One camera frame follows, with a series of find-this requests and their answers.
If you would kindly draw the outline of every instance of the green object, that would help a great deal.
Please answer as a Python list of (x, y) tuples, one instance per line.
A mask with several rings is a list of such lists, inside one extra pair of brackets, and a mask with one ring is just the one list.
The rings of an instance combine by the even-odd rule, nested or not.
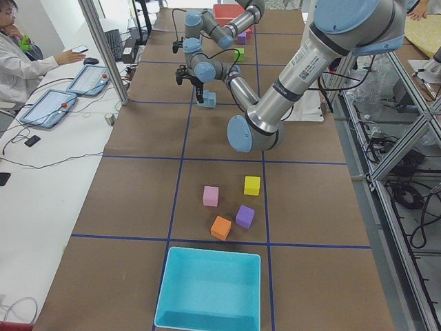
[[(245, 60), (245, 49), (244, 48), (236, 48), (239, 51), (239, 58), (237, 62), (243, 62)], [(234, 52), (234, 60), (237, 59), (237, 52)]]
[(19, 47), (22, 52), (29, 52), (32, 50), (32, 45), (30, 45), (29, 37), (25, 34), (23, 39), (19, 41)]

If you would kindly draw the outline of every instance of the black mouse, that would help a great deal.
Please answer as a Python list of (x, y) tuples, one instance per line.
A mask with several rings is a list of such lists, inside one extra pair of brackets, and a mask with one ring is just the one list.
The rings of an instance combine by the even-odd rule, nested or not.
[(97, 64), (99, 62), (98, 59), (95, 59), (94, 57), (86, 57), (83, 61), (83, 64)]

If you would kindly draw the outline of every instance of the smartphone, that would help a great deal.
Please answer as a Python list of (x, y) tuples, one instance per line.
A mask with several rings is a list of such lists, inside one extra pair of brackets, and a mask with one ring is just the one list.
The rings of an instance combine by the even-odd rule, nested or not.
[(9, 172), (0, 172), (0, 186), (4, 186), (7, 182), (11, 174)]
[(33, 135), (27, 141), (25, 141), (25, 145), (31, 147), (35, 145), (41, 138), (39, 136)]
[(78, 47), (72, 49), (73, 52), (77, 52), (77, 53), (84, 53), (84, 52), (86, 52), (88, 50), (89, 49), (88, 49), (88, 47), (86, 45), (81, 45), (81, 46), (78, 46)]

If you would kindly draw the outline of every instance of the white table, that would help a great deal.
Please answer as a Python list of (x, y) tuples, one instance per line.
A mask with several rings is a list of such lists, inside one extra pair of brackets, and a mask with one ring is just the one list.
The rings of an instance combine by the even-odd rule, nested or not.
[[(80, 29), (72, 47), (86, 44), (88, 57), (100, 59), (90, 33)], [(82, 63), (73, 63), (50, 71), (41, 84), (64, 77), (75, 77)], [(123, 70), (126, 65), (119, 63)], [(35, 102), (46, 90), (65, 90), (71, 81), (56, 82), (38, 90), (28, 103)], [(79, 97), (72, 111), (78, 111), (101, 97)], [(114, 89), (79, 113), (67, 114), (50, 130), (30, 128), (29, 137), (36, 134), (41, 140), (29, 148), (23, 141), (6, 147), (6, 159), (34, 166), (103, 151), (112, 127), (104, 115), (117, 117), (119, 99)], [(23, 109), (19, 119), (27, 108)], [(17, 126), (13, 121), (10, 128)], [(0, 149), (20, 131), (15, 128), (0, 138)], [(80, 213), (101, 156), (66, 161), (41, 170), (30, 169), (0, 161), (0, 172), (10, 172), (7, 184), (0, 187), (0, 304), (12, 305), (24, 297), (37, 300), (39, 311), (47, 297), (63, 250)], [(10, 314), (8, 321), (28, 323), (34, 316), (34, 304), (23, 301)], [(0, 310), (0, 319), (4, 312)]]

